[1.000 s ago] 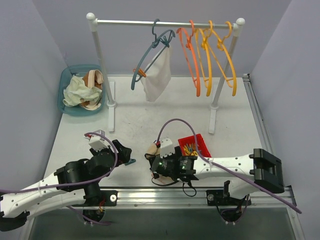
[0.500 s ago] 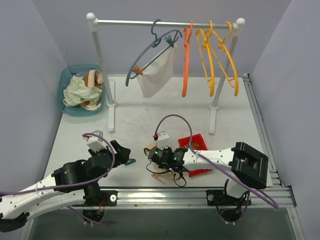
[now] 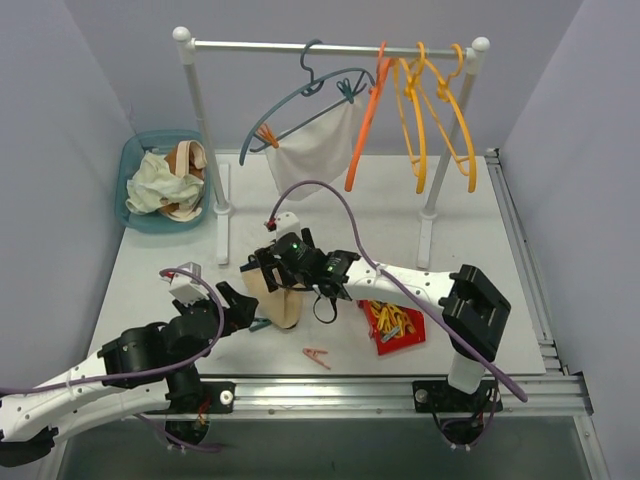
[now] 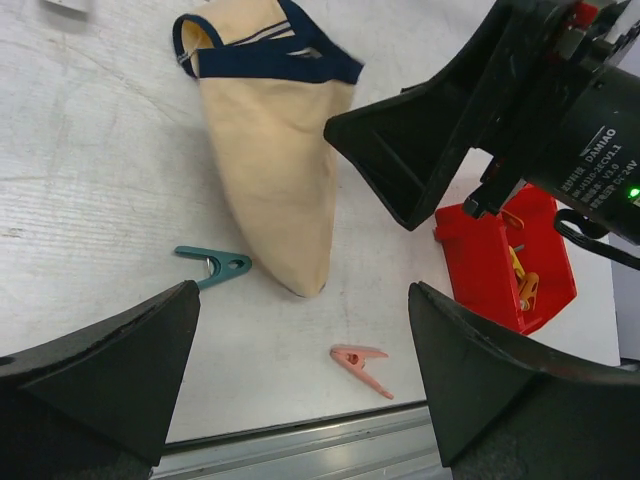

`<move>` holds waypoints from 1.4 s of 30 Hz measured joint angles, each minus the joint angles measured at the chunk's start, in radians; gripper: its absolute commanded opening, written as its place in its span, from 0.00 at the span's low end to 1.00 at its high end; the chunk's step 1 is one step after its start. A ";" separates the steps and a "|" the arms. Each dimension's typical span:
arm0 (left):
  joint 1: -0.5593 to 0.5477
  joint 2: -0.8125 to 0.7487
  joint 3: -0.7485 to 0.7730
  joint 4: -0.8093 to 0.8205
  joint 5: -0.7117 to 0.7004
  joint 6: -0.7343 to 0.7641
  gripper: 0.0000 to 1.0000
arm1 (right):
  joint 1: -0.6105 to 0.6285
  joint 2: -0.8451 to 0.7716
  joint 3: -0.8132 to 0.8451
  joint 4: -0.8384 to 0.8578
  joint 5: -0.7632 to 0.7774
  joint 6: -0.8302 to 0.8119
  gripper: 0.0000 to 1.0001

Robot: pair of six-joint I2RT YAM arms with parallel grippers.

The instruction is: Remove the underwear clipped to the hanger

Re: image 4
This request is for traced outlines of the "teal clothespin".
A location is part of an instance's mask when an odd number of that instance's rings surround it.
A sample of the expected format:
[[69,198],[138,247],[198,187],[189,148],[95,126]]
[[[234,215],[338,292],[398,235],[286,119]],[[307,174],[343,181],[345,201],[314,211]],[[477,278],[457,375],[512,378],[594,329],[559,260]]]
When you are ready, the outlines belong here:
[[211,250],[192,246],[176,246],[177,256],[195,260],[203,260],[207,267],[207,275],[196,282],[200,290],[212,288],[221,283],[238,278],[252,268],[252,260],[238,253]]

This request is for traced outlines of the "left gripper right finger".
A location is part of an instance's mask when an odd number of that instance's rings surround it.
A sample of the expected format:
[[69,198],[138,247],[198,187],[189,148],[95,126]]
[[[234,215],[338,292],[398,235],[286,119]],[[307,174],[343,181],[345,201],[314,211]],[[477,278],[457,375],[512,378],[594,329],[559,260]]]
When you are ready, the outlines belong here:
[[408,292],[438,451],[457,479],[635,479],[639,375],[487,320],[425,283]]

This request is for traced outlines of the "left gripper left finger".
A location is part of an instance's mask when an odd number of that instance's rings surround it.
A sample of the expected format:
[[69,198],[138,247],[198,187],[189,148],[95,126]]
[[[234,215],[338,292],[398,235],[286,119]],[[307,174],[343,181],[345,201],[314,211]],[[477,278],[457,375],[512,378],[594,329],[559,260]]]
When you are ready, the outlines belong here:
[[200,311],[195,281],[1,359],[4,479],[147,479]]

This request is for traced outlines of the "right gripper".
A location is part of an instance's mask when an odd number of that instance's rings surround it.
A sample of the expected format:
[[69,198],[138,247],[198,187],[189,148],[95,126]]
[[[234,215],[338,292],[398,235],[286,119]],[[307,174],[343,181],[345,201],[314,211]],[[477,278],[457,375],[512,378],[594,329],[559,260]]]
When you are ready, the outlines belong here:
[[465,201],[479,218],[523,183],[591,220],[639,217],[639,79],[619,68],[639,37],[636,1],[497,1],[434,77],[330,118],[324,137],[394,220],[436,210],[462,160],[494,157]]

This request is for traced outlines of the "pink clothespin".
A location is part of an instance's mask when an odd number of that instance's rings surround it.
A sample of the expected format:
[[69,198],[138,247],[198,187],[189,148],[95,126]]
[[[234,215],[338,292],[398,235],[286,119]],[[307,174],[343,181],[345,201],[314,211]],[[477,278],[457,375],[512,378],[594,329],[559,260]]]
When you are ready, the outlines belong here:
[[388,358],[385,352],[368,347],[333,346],[329,351],[330,357],[355,378],[369,386],[379,395],[388,400],[393,400],[394,395],[383,387],[374,377],[365,371],[366,361],[372,358]]

